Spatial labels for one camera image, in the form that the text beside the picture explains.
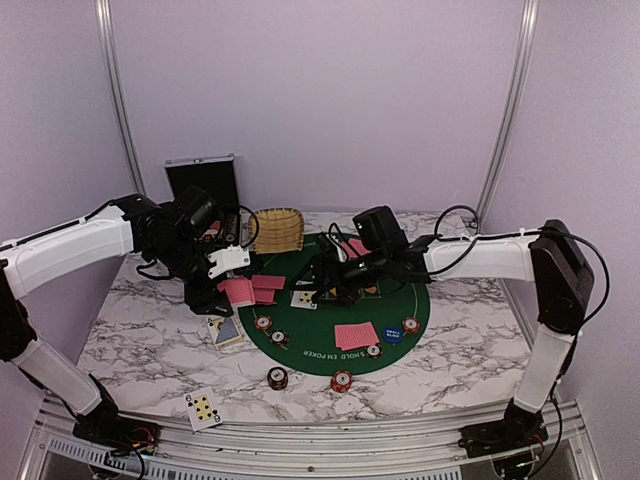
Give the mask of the dealt card top seat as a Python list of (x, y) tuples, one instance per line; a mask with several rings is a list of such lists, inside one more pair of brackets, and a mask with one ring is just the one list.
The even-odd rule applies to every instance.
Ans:
[(349, 255), (351, 258), (356, 258), (359, 256), (364, 256), (369, 253), (369, 251), (364, 247), (362, 241), (358, 238), (349, 238)]

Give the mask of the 100 chip stack bottom mat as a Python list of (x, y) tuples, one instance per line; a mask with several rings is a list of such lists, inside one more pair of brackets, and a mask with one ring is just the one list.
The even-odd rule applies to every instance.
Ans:
[(377, 359), (383, 354), (383, 351), (379, 345), (370, 345), (366, 348), (365, 353), (368, 358)]

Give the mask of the red playing card deck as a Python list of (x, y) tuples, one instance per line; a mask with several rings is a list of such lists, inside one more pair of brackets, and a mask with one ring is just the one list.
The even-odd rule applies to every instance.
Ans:
[(226, 279), (217, 288), (226, 294), (233, 307), (253, 306), (256, 303), (252, 282), (247, 278)]

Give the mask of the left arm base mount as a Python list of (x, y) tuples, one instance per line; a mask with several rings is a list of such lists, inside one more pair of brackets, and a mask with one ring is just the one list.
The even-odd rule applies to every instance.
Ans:
[(115, 455), (153, 453), (159, 432), (156, 423), (122, 417), (112, 411), (79, 415), (73, 428), (76, 438), (109, 447)]

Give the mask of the dealt card seat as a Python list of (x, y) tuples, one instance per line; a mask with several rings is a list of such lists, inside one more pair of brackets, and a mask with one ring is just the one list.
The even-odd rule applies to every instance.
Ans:
[(369, 253), (369, 251), (364, 247), (362, 241), (358, 238), (349, 238), (349, 255), (351, 258), (356, 258), (359, 256), (364, 256)]
[(334, 326), (336, 347), (342, 351), (377, 345), (379, 338), (371, 322)]
[(273, 305), (275, 303), (276, 291), (274, 289), (255, 288), (253, 292), (257, 305)]

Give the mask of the black red 100 chip stack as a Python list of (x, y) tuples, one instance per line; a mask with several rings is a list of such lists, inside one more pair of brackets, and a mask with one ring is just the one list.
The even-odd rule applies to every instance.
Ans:
[(273, 390), (284, 390), (288, 385), (288, 373), (282, 367), (272, 367), (267, 373), (267, 382)]

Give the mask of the blue small blind button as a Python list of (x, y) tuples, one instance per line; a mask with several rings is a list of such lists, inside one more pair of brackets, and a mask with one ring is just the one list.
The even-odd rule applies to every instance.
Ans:
[(403, 329), (395, 326), (387, 326), (382, 330), (383, 340), (391, 345), (399, 344), (404, 338)]

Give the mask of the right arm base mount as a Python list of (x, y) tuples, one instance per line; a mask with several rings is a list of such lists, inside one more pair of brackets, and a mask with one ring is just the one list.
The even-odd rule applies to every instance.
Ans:
[(468, 458), (477, 458), (541, 444), (548, 438), (541, 416), (514, 417), (461, 428), (458, 446)]

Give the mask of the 5 chip stack mat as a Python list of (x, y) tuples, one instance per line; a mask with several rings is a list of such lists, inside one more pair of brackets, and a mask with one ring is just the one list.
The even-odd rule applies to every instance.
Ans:
[(414, 317), (407, 317), (402, 321), (402, 327), (406, 334), (417, 334), (421, 329), (421, 323)]

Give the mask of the dealt card bottom seat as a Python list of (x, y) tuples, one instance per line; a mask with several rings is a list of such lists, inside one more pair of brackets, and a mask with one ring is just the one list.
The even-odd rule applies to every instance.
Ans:
[(342, 351), (377, 345), (379, 338), (371, 322), (334, 326), (336, 347)]

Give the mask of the red tan 5 chip stack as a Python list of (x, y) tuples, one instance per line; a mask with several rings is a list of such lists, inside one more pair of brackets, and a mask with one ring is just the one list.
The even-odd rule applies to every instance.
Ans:
[(337, 393), (347, 392), (353, 383), (353, 376), (349, 371), (337, 371), (331, 378), (331, 389)]

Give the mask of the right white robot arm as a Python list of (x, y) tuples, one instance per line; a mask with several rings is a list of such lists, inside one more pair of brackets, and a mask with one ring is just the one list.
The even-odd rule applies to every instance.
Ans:
[(357, 291), (382, 280), (429, 284), (458, 279), (495, 279), (530, 285), (537, 301), (538, 326), (523, 377), (501, 419), (495, 438), (515, 448), (534, 431), (541, 411), (564, 376), (587, 312), (594, 273), (581, 248), (583, 240), (559, 220), (534, 230), (445, 238), (423, 235), (413, 241), (395, 223), (358, 221), (367, 252), (348, 258), (324, 234), (320, 250), (293, 277), (290, 286), (310, 291), (314, 302), (335, 290), (353, 301)]

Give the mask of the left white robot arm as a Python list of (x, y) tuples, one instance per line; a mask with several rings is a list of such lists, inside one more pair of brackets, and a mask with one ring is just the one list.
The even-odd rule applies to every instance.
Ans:
[(49, 344), (30, 323), (24, 299), (41, 287), (102, 261), (140, 254), (158, 261), (184, 285), (195, 313), (222, 314), (230, 305), (218, 290), (227, 273), (246, 266), (239, 245), (206, 247), (200, 237), (220, 209), (199, 189), (157, 204), (133, 194), (107, 201), (90, 214), (1, 245), (1, 359), (87, 417), (106, 445), (125, 438), (126, 423), (110, 408), (99, 383)]

